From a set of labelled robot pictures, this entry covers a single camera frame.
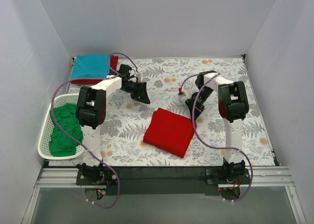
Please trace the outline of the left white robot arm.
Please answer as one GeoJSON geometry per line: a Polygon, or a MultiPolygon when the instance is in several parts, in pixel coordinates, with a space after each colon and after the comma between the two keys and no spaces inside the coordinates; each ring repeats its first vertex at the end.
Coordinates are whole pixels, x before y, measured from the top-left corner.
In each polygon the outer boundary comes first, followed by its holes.
{"type": "Polygon", "coordinates": [[[131,75],[131,68],[122,64],[116,76],[109,75],[99,83],[80,88],[76,109],[76,118],[83,133],[82,147],[85,148],[83,165],[92,167],[87,178],[92,184],[101,184],[104,172],[97,168],[102,164],[100,149],[100,129],[106,116],[106,100],[116,90],[131,95],[131,99],[150,104],[147,83],[141,80],[141,74],[131,75]]]}

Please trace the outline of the folded teal t-shirt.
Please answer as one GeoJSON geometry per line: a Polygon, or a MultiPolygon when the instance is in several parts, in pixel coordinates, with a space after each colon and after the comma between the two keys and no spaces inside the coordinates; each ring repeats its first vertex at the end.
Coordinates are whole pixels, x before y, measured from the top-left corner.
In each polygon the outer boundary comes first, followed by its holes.
{"type": "Polygon", "coordinates": [[[102,54],[76,56],[70,79],[107,77],[110,72],[107,58],[102,54]]]}

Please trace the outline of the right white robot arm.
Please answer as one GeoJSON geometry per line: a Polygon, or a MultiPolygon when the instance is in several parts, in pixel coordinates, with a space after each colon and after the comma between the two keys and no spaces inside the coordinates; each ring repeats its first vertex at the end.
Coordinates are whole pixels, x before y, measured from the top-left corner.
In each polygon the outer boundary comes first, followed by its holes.
{"type": "Polygon", "coordinates": [[[197,78],[195,85],[199,91],[188,96],[185,101],[193,128],[196,128],[196,119],[205,109],[205,101],[213,92],[217,92],[218,111],[225,126],[226,145],[217,148],[217,150],[225,150],[225,155],[222,169],[216,177],[231,184],[245,174],[242,128],[249,112],[245,84],[242,81],[227,80],[215,71],[201,72],[194,76],[197,78]]]}

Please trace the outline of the white plastic laundry basket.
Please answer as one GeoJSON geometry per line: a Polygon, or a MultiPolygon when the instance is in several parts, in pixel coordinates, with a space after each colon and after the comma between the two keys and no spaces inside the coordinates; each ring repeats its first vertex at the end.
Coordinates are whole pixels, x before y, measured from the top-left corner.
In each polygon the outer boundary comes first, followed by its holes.
{"type": "MultiPolygon", "coordinates": [[[[71,103],[71,104],[76,104],[78,101],[78,93],[71,93],[71,94],[62,94],[54,99],[54,107],[60,107],[65,105],[66,103],[71,103]]],[[[61,156],[61,157],[56,157],[53,156],[50,153],[49,149],[49,142],[51,141],[51,134],[54,129],[54,123],[50,117],[50,110],[51,110],[51,104],[49,105],[45,120],[41,129],[41,134],[39,137],[39,142],[37,144],[37,151],[38,154],[47,160],[68,160],[68,159],[74,159],[78,156],[80,156],[84,152],[84,148],[81,145],[78,145],[76,147],[76,153],[71,156],[61,156]]]]}

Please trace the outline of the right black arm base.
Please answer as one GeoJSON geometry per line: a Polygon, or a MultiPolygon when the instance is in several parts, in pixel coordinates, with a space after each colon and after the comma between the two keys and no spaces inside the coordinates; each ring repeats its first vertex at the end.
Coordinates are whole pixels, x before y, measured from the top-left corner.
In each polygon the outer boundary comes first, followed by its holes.
{"type": "Polygon", "coordinates": [[[200,177],[207,185],[217,185],[219,195],[227,200],[237,200],[241,196],[241,185],[249,185],[251,176],[245,167],[245,161],[228,163],[223,159],[223,165],[211,167],[201,172],[200,177]]]}

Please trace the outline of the aluminium rail frame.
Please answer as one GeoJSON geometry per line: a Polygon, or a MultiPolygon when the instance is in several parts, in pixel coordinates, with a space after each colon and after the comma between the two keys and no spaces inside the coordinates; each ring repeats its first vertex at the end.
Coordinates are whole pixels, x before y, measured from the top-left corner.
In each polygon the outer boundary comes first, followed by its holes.
{"type": "Polygon", "coordinates": [[[76,168],[43,168],[25,224],[304,224],[287,167],[255,167],[234,190],[216,167],[119,167],[100,195],[76,168]]]}

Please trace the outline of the floral patterned table mat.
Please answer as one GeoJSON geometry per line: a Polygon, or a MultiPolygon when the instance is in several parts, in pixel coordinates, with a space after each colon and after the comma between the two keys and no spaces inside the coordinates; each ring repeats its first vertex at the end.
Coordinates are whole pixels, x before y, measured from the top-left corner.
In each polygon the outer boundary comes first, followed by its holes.
{"type": "Polygon", "coordinates": [[[153,113],[165,109],[189,117],[179,87],[194,93],[196,74],[214,70],[227,80],[245,84],[249,112],[244,120],[242,149],[254,166],[272,166],[274,159],[242,58],[160,58],[136,59],[147,83],[150,104],[135,102],[129,94],[116,91],[108,97],[107,112],[100,130],[100,149],[110,166],[219,166],[225,146],[225,126],[218,111],[218,95],[205,102],[196,120],[198,136],[193,137],[183,158],[144,143],[143,136],[153,113]]]}

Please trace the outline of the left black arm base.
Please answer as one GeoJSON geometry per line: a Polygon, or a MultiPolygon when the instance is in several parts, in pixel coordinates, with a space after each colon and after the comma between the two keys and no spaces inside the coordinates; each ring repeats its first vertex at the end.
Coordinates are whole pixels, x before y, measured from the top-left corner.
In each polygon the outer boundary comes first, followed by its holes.
{"type": "Polygon", "coordinates": [[[115,175],[112,170],[102,164],[91,167],[83,163],[76,165],[76,168],[78,169],[76,185],[94,187],[91,190],[96,192],[97,200],[102,199],[111,186],[118,184],[119,172],[115,175]]]}

